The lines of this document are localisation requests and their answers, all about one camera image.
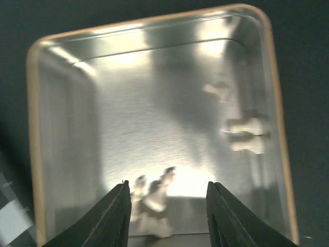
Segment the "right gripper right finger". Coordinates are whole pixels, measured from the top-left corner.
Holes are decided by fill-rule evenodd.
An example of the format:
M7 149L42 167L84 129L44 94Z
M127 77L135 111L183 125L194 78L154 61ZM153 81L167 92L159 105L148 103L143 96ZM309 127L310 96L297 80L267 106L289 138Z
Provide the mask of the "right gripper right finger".
M206 211L212 247L294 247L219 182L209 182Z

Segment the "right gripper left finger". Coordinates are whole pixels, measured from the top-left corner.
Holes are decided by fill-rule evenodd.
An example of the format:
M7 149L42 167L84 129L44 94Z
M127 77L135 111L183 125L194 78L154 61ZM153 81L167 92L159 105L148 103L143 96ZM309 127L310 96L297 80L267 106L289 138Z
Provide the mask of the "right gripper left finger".
M131 208L129 182L125 180L116 185L75 224L44 246L127 246Z

